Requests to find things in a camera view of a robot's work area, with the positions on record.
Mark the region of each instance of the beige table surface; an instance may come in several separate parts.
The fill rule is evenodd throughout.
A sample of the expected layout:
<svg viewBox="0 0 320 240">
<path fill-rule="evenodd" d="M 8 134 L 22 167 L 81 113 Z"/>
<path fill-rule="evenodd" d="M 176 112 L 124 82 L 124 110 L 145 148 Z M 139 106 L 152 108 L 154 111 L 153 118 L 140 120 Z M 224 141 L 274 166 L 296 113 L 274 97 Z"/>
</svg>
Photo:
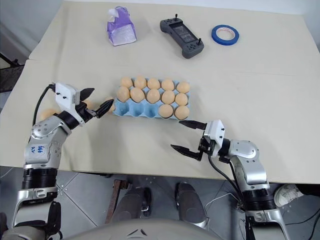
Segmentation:
<svg viewBox="0 0 320 240">
<path fill-rule="evenodd" d="M 138 41 L 113 47 L 108 9 L 126 6 Z M 205 44 L 184 59 L 159 22 L 175 13 Z M 219 24 L 235 27 L 237 44 L 211 39 Z M 320 183 L 320 56 L 299 15 L 155 4 L 64 2 L 0 116 L 0 165 L 22 167 L 32 115 L 48 83 L 95 88 L 98 105 L 115 96 L 123 76 L 189 81 L 190 119 L 221 119 L 226 138 L 251 140 L 272 182 Z M 50 92 L 41 110 L 56 108 Z M 83 172 L 222 178 L 196 151 L 202 132 L 175 120 L 106 115 L 77 127 L 66 140 L 60 169 Z M 229 166 L 217 165 L 231 175 Z"/>
</svg>

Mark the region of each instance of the black game controller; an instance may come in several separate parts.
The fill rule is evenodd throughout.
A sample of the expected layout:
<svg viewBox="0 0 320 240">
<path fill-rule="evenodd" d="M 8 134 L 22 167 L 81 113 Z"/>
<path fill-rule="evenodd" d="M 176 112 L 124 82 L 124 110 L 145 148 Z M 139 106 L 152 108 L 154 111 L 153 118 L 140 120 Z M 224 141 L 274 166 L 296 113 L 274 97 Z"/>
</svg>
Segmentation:
<svg viewBox="0 0 320 240">
<path fill-rule="evenodd" d="M 170 34 L 182 48 L 182 56 L 190 59 L 201 53 L 202 49 L 204 49 L 204 43 L 201 41 L 201 38 L 198 39 L 177 16 L 178 14 L 176 14 L 174 18 L 162 20 L 160 22 L 160 29 L 162 32 Z"/>
</svg>

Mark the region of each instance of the tape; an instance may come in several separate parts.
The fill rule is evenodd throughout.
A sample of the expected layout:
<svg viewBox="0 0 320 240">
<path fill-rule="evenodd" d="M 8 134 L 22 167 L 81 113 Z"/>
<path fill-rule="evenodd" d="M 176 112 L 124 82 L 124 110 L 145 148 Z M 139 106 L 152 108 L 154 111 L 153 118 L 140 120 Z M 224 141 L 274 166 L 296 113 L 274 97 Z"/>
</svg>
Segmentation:
<svg viewBox="0 0 320 240">
<path fill-rule="evenodd" d="M 227 32 L 231 33 L 232 39 L 225 40 L 225 39 L 218 37 L 218 32 L 220 32 L 220 31 L 227 31 Z M 212 29 L 211 37 L 216 43 L 221 44 L 221 45 L 225 45 L 225 46 L 229 46 L 229 45 L 235 44 L 238 41 L 239 32 L 235 28 L 233 28 L 232 26 L 218 25 Z"/>
</svg>

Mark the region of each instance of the egg carton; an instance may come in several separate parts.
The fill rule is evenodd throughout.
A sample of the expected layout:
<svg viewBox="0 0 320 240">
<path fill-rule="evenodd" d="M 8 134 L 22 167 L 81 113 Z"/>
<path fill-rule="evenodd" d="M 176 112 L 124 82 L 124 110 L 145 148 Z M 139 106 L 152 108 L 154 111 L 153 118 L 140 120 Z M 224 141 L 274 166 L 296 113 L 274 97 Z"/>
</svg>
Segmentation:
<svg viewBox="0 0 320 240">
<path fill-rule="evenodd" d="M 177 91 L 177 85 L 179 84 L 179 81 L 173 80 L 173 84 L 174 84 L 174 96 L 176 96 L 177 94 L 179 94 L 179 92 Z M 129 98 L 126 102 L 121 102 L 119 101 L 117 98 L 114 100 L 114 106 L 115 106 L 115 110 L 113 111 L 114 115 L 117 116 L 132 116 L 132 117 L 146 117 L 146 118 L 162 118 L 162 119 L 175 119 L 178 120 L 175 116 L 175 111 L 176 108 L 179 107 L 179 105 L 174 101 L 173 103 L 171 103 L 170 105 L 173 108 L 173 114 L 171 117 L 168 118 L 164 118 L 162 116 L 159 115 L 158 110 L 159 107 L 161 105 L 163 105 L 164 103 L 161 101 L 162 98 L 162 94 L 165 92 L 165 90 L 163 88 L 159 88 L 158 91 L 160 93 L 160 100 L 155 102 L 155 103 L 150 103 L 148 102 L 147 98 L 147 94 L 150 91 L 150 89 L 146 86 L 145 88 L 142 89 L 142 91 L 144 92 L 145 95 L 145 99 L 143 99 L 141 102 L 135 102 L 133 101 L 131 98 Z M 188 98 L 188 103 L 187 103 L 187 107 L 190 108 L 190 104 L 189 104 L 189 97 L 190 97 L 190 91 L 187 92 L 185 94 Z"/>
</svg>

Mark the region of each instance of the white sneaker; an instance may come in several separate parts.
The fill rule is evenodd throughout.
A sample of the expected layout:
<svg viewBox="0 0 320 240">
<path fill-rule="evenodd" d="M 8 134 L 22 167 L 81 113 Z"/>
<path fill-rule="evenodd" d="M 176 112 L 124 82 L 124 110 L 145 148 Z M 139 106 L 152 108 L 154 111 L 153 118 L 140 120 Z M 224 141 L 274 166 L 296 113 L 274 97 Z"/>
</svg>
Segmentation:
<svg viewBox="0 0 320 240">
<path fill-rule="evenodd" d="M 275 191 L 274 203 L 280 208 L 303 195 L 295 184 L 285 184 Z"/>
</svg>

